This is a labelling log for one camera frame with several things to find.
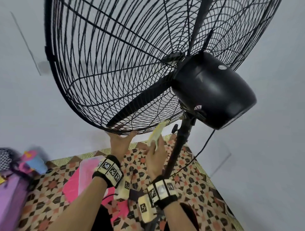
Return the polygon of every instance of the person's right hand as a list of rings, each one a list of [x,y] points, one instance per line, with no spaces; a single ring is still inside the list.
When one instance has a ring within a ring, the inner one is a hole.
[[[158,139],[158,149],[156,151],[155,149],[156,144],[154,141],[152,141],[145,160],[148,175],[150,176],[151,181],[153,181],[157,176],[162,175],[162,169],[168,155],[164,147],[164,140],[162,136],[160,136]]]

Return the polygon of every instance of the black wire grille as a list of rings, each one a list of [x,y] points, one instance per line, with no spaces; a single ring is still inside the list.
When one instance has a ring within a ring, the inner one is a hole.
[[[199,0],[46,0],[46,52],[56,83],[86,122],[109,132],[152,131],[176,121],[183,110],[172,90],[106,128],[127,103],[175,69],[161,59],[186,54]],[[206,51],[236,70],[270,23],[280,0],[212,3],[192,54]]]

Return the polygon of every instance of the black motor cover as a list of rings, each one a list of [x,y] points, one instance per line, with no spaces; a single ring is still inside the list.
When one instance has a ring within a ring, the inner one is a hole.
[[[249,85],[207,52],[187,57],[178,67],[172,90],[186,110],[214,129],[221,129],[253,107]]]

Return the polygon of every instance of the black pedestal fan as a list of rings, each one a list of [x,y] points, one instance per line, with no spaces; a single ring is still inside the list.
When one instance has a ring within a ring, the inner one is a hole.
[[[280,0],[46,0],[46,55],[86,122],[138,134],[183,117],[170,176],[198,119],[219,130],[256,103],[235,72]]]

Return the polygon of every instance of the black wrist strap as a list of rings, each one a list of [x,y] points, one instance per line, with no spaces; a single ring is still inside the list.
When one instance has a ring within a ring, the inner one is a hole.
[[[162,175],[158,176],[147,189],[152,207],[157,205],[163,210],[166,206],[178,200],[174,184],[170,179],[164,179]]]
[[[119,160],[113,155],[108,155],[94,169],[92,178],[95,176],[103,178],[107,183],[107,188],[117,188],[124,175],[120,169]]]

